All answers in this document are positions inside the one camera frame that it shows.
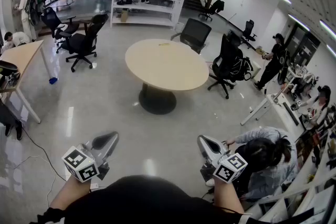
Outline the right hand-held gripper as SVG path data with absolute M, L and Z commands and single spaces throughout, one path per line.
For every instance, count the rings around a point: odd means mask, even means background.
M 247 167 L 243 157 L 238 153 L 232 153 L 224 142 L 200 135 L 197 137 L 197 144 L 204 159 L 200 172 L 206 182 L 216 177 L 225 183 L 231 183 Z

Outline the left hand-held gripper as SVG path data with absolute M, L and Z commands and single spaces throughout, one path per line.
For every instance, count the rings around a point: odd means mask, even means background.
M 103 180 L 110 170 L 108 158 L 119 141 L 116 131 L 99 135 L 77 146 L 72 146 L 61 158 L 67 171 L 84 183 L 94 177 Z

